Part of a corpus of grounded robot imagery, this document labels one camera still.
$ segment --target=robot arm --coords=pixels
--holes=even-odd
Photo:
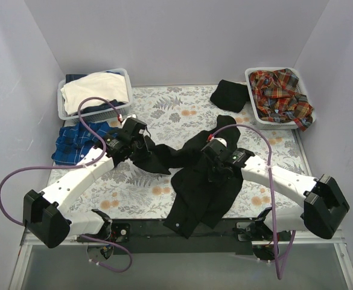
[[[269,167],[253,152],[242,148],[231,152],[220,138],[212,139],[202,151],[212,164],[209,172],[212,180],[223,182],[228,176],[238,174],[244,180],[270,187]],[[309,230],[323,239],[331,239],[349,211],[335,179],[328,175],[320,179],[299,175],[278,166],[272,166],[272,175],[275,190],[298,204],[277,209],[277,232]],[[255,221],[256,232],[268,236],[273,230],[272,223],[271,208],[266,208]]]
[[[116,137],[104,137],[107,150],[96,163],[88,162],[102,154],[101,143],[96,143],[77,164],[83,168],[68,172],[41,192],[30,190],[24,197],[24,225],[49,248],[59,245],[67,236],[90,234],[99,239],[110,236],[112,220],[99,210],[87,213],[68,213],[74,201],[99,177],[130,158],[140,161],[149,158],[144,136],[147,125],[132,116],[123,122]]]

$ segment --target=white towel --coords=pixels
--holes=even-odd
[[[76,113],[79,104],[89,97],[101,97],[108,101],[129,102],[125,78],[111,72],[95,72],[74,80],[63,86],[61,93],[65,99],[64,107],[68,115]],[[103,103],[100,100],[87,101],[81,109],[99,106]]]

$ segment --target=floral tablecloth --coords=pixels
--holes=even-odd
[[[248,103],[240,113],[223,111],[209,98],[216,86],[184,86],[133,88],[135,107],[133,113],[148,124],[156,144],[165,143],[175,149],[204,129],[216,125],[219,114],[233,116],[237,123],[255,125],[252,107]],[[108,120],[111,126],[119,123]],[[267,158],[267,146],[256,133],[240,128],[238,147],[249,149]],[[277,164],[298,174],[304,174],[301,152],[291,130],[265,130],[273,148],[272,164]],[[170,170],[173,174],[178,169]],[[49,184],[57,181],[67,170],[52,170]],[[89,187],[71,207],[71,211],[85,212],[99,208],[111,218],[160,219],[171,210],[175,192],[170,184],[172,176],[147,173],[132,162],[126,161]],[[276,194],[276,205],[292,207],[294,202]],[[270,191],[252,182],[244,181],[226,218],[257,216],[270,205]]]

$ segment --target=gray floor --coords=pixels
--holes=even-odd
[[[124,266],[128,258],[112,256]],[[229,253],[135,254],[125,273],[89,263],[86,246],[33,246],[22,289],[347,289],[333,244],[294,245],[283,280],[274,265]]]

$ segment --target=clothing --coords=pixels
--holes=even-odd
[[[124,105],[124,103],[121,102],[121,101],[112,100],[110,102],[116,108],[118,106]],[[110,109],[110,106],[107,103],[103,103],[103,104],[101,104],[99,106],[86,107],[85,109],[81,110],[81,113],[82,114],[87,114],[87,113],[91,113],[91,112],[103,111],[103,110],[106,110],[106,109]]]
[[[189,238],[199,222],[214,228],[231,208],[242,188],[241,172],[228,179],[224,184],[208,181],[208,164],[201,149],[207,144],[210,134],[221,127],[235,124],[230,116],[219,115],[217,127],[203,130],[188,140],[180,150],[174,150],[164,144],[155,146],[147,143],[152,152],[151,160],[135,162],[134,165],[149,172],[166,173],[169,168],[180,168],[171,179],[176,192],[175,202],[164,225],[181,236]],[[235,150],[240,137],[238,128],[221,131],[215,137],[223,138],[227,148]]]
[[[111,74],[118,74],[120,75],[119,72],[111,72],[111,71],[107,71],[107,73],[111,73]],[[83,77],[86,77],[87,74],[67,74],[66,75],[66,83],[70,83],[74,80],[79,80]],[[116,100],[112,100],[110,101],[112,103],[112,105],[114,105],[114,107],[118,107],[121,105],[124,105],[125,103],[121,102],[121,101],[116,101]],[[82,114],[87,114],[87,113],[92,113],[92,112],[98,112],[98,111],[103,111],[106,109],[110,109],[110,106],[107,103],[103,103],[102,105],[99,106],[91,106],[91,107],[86,107],[85,109],[81,110]]]
[[[113,71],[106,71],[106,73],[121,75],[119,72],[113,72]],[[73,82],[74,80],[79,80],[86,76],[88,76],[88,74],[67,74],[65,75],[65,83],[70,83],[70,82]]]
[[[77,112],[79,104],[89,97],[101,97],[108,101],[128,103],[128,91],[126,80],[119,74],[109,72],[95,72],[78,80],[73,80],[61,89],[62,97],[65,99],[65,111],[68,115]],[[101,100],[86,102],[82,109],[103,104]]]
[[[212,93],[210,101],[216,107],[235,113],[242,111],[247,101],[250,101],[247,86],[240,83],[221,80],[215,92]]]
[[[294,121],[302,131],[313,122],[306,95],[296,92],[298,77],[288,68],[277,71],[255,71],[249,75],[258,116],[263,121]]]
[[[107,122],[88,123],[89,127],[101,137],[113,128]],[[72,127],[62,127],[56,141],[56,151],[51,158],[58,165],[74,165],[85,157],[98,139],[81,123]]]

